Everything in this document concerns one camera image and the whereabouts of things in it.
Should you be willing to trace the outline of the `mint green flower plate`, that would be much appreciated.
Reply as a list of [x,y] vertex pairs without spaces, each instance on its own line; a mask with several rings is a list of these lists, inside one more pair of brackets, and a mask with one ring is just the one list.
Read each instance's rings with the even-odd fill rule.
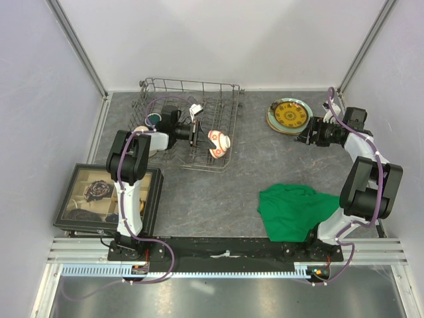
[[305,102],[294,98],[282,98],[273,102],[266,115],[269,126],[283,134],[298,135],[308,125],[313,111]]

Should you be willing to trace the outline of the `yellow patterned plate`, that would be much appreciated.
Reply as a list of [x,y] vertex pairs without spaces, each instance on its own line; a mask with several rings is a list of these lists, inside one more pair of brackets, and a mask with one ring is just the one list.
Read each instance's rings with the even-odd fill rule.
[[304,106],[295,102],[284,101],[275,107],[274,117],[283,127],[294,129],[306,124],[309,114]]

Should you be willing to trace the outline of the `dark green glass cup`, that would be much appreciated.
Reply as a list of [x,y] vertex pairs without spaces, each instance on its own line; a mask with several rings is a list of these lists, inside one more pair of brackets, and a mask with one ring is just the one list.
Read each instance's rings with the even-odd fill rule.
[[150,125],[157,125],[161,120],[162,116],[158,113],[151,113],[146,118],[146,121],[148,121]]

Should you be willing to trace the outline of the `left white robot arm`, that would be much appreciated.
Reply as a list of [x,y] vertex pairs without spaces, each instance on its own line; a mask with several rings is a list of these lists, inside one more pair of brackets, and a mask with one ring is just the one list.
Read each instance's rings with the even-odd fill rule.
[[203,107],[193,104],[189,108],[189,122],[180,121],[181,111],[169,105],[163,108],[157,121],[150,115],[145,125],[133,131],[119,130],[110,149],[106,170],[110,173],[117,190],[119,220],[117,232],[129,237],[123,244],[123,254],[130,260],[140,260],[145,244],[137,237],[142,230],[140,216],[140,183],[147,172],[150,154],[169,150],[177,140],[186,140],[192,147],[216,149],[197,118]]

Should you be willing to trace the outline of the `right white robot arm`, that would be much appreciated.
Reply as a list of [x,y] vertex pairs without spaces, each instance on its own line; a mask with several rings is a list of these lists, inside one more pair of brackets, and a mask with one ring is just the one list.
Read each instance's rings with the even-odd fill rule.
[[342,240],[359,227],[370,227],[392,212],[403,169],[386,160],[374,144],[373,134],[364,128],[367,112],[346,109],[339,118],[335,103],[324,103],[324,117],[312,117],[297,141],[327,147],[339,144],[350,155],[353,165],[339,197],[339,208],[317,223],[304,240],[304,255],[313,261],[323,256],[337,257]]

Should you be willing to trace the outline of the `beige bird plate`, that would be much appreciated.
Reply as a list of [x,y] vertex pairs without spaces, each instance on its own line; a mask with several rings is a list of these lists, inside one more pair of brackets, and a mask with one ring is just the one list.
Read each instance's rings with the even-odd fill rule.
[[294,128],[294,129],[279,129],[276,125],[274,125],[271,121],[267,121],[268,125],[271,129],[278,133],[287,134],[287,135],[299,135],[304,129],[307,128],[307,125],[303,125],[302,127]]

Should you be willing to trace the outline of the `beige plastic cup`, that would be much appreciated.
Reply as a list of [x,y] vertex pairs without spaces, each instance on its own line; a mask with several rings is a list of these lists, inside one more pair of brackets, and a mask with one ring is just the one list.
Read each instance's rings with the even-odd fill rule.
[[[146,127],[146,126],[138,126],[138,127],[136,127],[134,129],[134,131],[142,131],[142,132],[144,132],[144,131],[150,131],[150,129],[148,127]],[[157,153],[157,150],[151,150],[149,152],[149,157],[150,158],[153,157],[156,153]]]

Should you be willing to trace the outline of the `white red patterned bowl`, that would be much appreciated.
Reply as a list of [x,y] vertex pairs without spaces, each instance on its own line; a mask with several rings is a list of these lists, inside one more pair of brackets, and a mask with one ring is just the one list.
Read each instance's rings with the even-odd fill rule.
[[209,152],[214,159],[222,158],[227,150],[231,148],[230,138],[221,131],[211,130],[208,137],[215,143],[215,149],[210,149]]

